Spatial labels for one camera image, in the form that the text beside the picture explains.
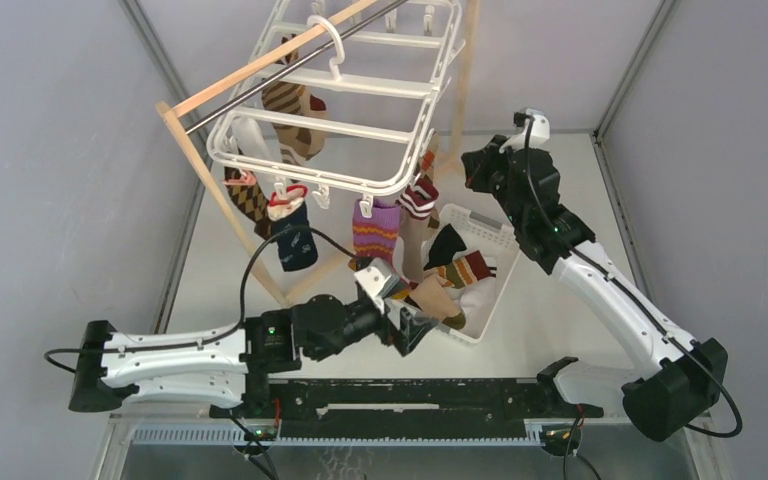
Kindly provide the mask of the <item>beige orange argyle sock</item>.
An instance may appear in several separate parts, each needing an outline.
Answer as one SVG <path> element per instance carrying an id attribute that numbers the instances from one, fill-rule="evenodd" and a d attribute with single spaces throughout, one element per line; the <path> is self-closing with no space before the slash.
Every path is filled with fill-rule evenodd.
<path id="1" fill-rule="evenodd" d="M 403 241 L 401 271 L 413 283 L 423 280 L 422 245 L 431 240 L 440 228 L 439 210 L 434 208 L 426 218 L 417 219 L 408 211 L 401 211 L 399 236 Z"/>

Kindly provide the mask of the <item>white plastic clip hanger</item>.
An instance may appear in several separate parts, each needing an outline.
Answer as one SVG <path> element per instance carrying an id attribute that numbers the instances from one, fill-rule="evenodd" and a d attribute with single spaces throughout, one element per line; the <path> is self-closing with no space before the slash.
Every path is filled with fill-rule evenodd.
<path id="1" fill-rule="evenodd" d="M 425 34 L 407 35 L 392 29 L 384 32 L 371 31 L 367 26 L 343 42 L 343 51 L 329 49 L 280 80 L 305 85 L 317 92 L 327 90 L 333 93 L 340 118 L 307 119 L 267 111 L 263 105 L 251 106 L 251 100 L 259 99 L 262 90 L 211 122 L 213 128 L 206 143 L 208 155 L 226 167 L 271 176 L 275 190 L 280 192 L 288 189 L 292 180 L 313 184 L 316 187 L 313 197 L 323 209 L 330 205 L 331 190 L 354 192 L 363 200 L 363 206 L 369 208 L 375 198 L 393 195 L 414 182 L 420 154 L 433 134 L 431 121 L 436 106 L 451 79 L 448 69 L 466 42 L 459 36 L 463 17 L 460 2 L 416 1 L 413 5 L 424 10 Z M 327 19 L 320 15 L 311 15 L 305 25 L 287 23 L 283 19 L 286 6 L 284 1 L 277 3 L 262 41 L 258 44 L 260 49 L 265 48 L 266 42 L 278 34 L 287 34 L 291 40 Z M 331 33 L 342 32 L 375 13 L 366 14 L 364 10 L 336 27 L 328 27 L 328 30 Z M 366 53 L 369 46 L 375 46 L 377 50 L 388 48 L 388 56 L 391 59 L 412 56 L 416 49 L 428 51 L 435 57 L 428 67 L 428 79 L 415 81 L 389 78 L 384 76 L 381 69 L 373 76 L 342 71 L 341 66 L 349 54 Z M 231 87 L 231 99 L 260 84 L 284 66 L 275 61 L 274 65 Z M 259 125 L 284 123 L 349 138 L 399 144 L 403 146 L 404 151 L 394 163 L 394 174 L 384 180 L 287 164 L 275 157 L 266 161 L 247 158 L 239 155 L 231 132 L 231 122 L 240 117 L 256 120 Z"/>

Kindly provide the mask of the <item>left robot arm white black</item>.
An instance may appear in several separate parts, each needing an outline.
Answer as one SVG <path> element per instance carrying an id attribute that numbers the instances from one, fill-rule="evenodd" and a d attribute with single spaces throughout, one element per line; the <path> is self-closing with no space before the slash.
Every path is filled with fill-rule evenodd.
<path id="1" fill-rule="evenodd" d="M 274 401 L 272 374 L 298 371 L 367 337 L 411 354 L 438 320 L 399 300 L 331 295 L 249 317 L 225 330 L 132 336 L 106 320 L 85 329 L 68 408 L 113 411 L 126 403 L 206 403 L 258 417 Z"/>

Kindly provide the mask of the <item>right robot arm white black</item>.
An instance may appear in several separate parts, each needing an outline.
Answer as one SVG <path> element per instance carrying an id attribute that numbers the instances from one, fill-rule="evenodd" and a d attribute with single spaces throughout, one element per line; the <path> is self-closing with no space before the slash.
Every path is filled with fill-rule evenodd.
<path id="1" fill-rule="evenodd" d="M 728 363 L 716 339 L 699 341 L 661 312 L 609 258 L 586 223 L 560 201 L 550 153 L 494 136 L 462 154 L 465 185 L 493 196 L 514 228 L 520 251 L 581 299 L 631 360 L 629 370 L 569 357 L 551 366 L 538 402 L 552 416 L 576 404 L 620 409 L 646 438 L 661 442 L 720 399 Z"/>

